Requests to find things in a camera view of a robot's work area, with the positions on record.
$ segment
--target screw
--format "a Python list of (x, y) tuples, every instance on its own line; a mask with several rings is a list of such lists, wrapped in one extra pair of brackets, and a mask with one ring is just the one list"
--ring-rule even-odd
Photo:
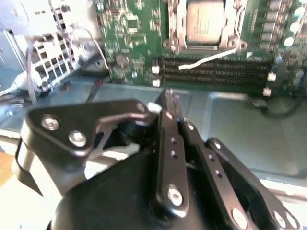
[(277, 222), (279, 223), (279, 225), (280, 225), (282, 228), (285, 228), (285, 227), (286, 227), (286, 222), (285, 222), (284, 219), (281, 217), (281, 215), (279, 215), (278, 212), (274, 211), (274, 216), (275, 216)]
[(293, 228), (297, 229), (297, 223), (296, 223), (296, 221), (293, 219), (293, 217), (292, 217), (289, 213), (287, 213), (287, 212), (286, 212), (286, 216), (287, 216), (287, 219), (288, 219), (289, 223), (291, 224), (291, 226), (292, 226)]
[(182, 195), (175, 186), (170, 185), (167, 190), (167, 196), (169, 200), (173, 203), (173, 205), (180, 206), (182, 204)]
[(78, 146), (78, 147), (82, 147), (86, 144), (85, 135), (76, 130), (69, 133), (68, 139), (73, 145)]
[(241, 229), (246, 229), (248, 227), (248, 222), (240, 210), (236, 208), (232, 209), (232, 217)]
[(136, 107), (138, 107), (138, 110), (140, 110), (142, 113), (144, 113), (146, 111), (145, 107), (142, 105), (142, 103), (137, 103)]
[(137, 72), (132, 72), (131, 76), (132, 76), (132, 78), (136, 78), (138, 76), (138, 73)]
[(169, 111), (166, 112), (166, 116), (167, 116), (169, 119), (173, 119), (173, 116), (169, 113)]
[(41, 121), (42, 126), (48, 130), (57, 130), (59, 128), (59, 121), (52, 115), (45, 115)]
[(217, 142), (217, 140), (214, 140), (214, 145), (220, 150), (221, 149), (221, 144)]

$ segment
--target white connector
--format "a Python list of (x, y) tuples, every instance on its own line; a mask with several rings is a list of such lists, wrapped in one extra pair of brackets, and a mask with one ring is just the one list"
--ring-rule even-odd
[(265, 97), (270, 97), (271, 96), (271, 93), (272, 91), (266, 87), (266, 88), (263, 88), (263, 92), (262, 92), (262, 95), (265, 96)]
[(268, 81), (275, 82), (276, 81), (276, 73), (268, 73)]
[(160, 85), (161, 85), (161, 80), (160, 79), (153, 80), (153, 86), (154, 87), (160, 87)]
[(159, 74), (159, 72), (160, 72), (160, 66), (152, 66), (153, 74)]

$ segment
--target motherboard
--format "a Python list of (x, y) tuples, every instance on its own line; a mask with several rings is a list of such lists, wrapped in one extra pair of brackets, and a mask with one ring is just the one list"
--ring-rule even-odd
[(96, 0), (116, 82), (287, 91), (307, 66), (305, 0)]

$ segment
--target metal plate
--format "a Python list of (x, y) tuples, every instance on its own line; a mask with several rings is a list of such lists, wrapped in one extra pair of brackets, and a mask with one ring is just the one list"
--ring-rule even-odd
[[(71, 90), (47, 97), (42, 106), (82, 103), (92, 86), (90, 80), (73, 77)], [(135, 98), (153, 102), (162, 89), (103, 85), (95, 101)], [(274, 121), (258, 110), (246, 107), (245, 94), (175, 91), (180, 95), (183, 113), (198, 128), (202, 138), (219, 138), (260, 179), (307, 187), (307, 155), (305, 154), (307, 103), (293, 117)], [(284, 108), (285, 101), (277, 101)], [(0, 135), (19, 132), (25, 109), (7, 117), (0, 124)]]

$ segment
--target cpu socket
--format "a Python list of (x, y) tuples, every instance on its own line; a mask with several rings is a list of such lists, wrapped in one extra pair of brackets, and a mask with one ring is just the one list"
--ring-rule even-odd
[(163, 47), (175, 53), (219, 53), (246, 50), (241, 31), (246, 0), (165, 0), (169, 39)]

